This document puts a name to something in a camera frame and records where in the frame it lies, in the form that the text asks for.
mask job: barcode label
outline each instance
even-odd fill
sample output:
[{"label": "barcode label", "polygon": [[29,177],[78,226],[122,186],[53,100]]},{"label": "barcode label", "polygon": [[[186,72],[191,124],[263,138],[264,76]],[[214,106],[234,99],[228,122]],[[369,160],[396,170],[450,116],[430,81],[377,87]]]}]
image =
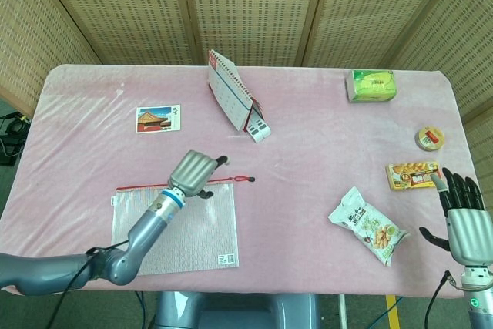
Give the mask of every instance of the barcode label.
[{"label": "barcode label", "polygon": [[219,265],[227,265],[227,264],[234,264],[235,263],[235,256],[234,254],[220,254],[217,256],[217,263]]}]

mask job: yellow snack box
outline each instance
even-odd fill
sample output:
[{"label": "yellow snack box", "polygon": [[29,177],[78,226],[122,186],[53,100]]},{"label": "yellow snack box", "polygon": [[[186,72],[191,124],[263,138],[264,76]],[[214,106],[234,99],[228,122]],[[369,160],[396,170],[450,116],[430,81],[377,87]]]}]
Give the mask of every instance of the yellow snack box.
[{"label": "yellow snack box", "polygon": [[399,163],[387,165],[388,182],[393,190],[434,188],[431,174],[441,177],[438,162]]}]

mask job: perforated panel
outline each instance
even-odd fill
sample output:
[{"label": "perforated panel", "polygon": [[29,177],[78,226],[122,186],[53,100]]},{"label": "perforated panel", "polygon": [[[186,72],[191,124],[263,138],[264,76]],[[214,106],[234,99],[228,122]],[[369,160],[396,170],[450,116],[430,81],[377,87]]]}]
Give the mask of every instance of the perforated panel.
[{"label": "perforated panel", "polygon": [[310,0],[194,0],[204,57],[237,65],[293,65]]},{"label": "perforated panel", "polygon": [[62,0],[109,64],[192,64],[178,0]]},{"label": "perforated panel", "polygon": [[485,204],[493,210],[493,116],[466,131]]},{"label": "perforated panel", "polygon": [[55,0],[0,0],[0,92],[30,116],[50,69],[99,63]]},{"label": "perforated panel", "polygon": [[320,1],[304,65],[374,68],[423,0]]},{"label": "perforated panel", "polygon": [[461,114],[493,96],[493,0],[439,0],[393,67],[439,69]]}]

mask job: round container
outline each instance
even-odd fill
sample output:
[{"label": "round container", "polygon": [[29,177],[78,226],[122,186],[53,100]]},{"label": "round container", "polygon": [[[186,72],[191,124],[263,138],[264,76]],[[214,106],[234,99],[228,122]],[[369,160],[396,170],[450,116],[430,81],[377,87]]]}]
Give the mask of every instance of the round container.
[{"label": "round container", "polygon": [[425,126],[416,133],[415,139],[416,144],[427,151],[439,150],[445,142],[443,132],[435,126]]}]

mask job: calendar page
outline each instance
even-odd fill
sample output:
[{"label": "calendar page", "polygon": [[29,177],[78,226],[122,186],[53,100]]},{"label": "calendar page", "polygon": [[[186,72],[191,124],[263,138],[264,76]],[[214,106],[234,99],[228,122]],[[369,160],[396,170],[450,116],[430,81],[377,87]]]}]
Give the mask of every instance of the calendar page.
[{"label": "calendar page", "polygon": [[235,64],[213,50],[209,51],[209,85],[231,123],[242,130],[247,124],[253,98],[241,82]]}]

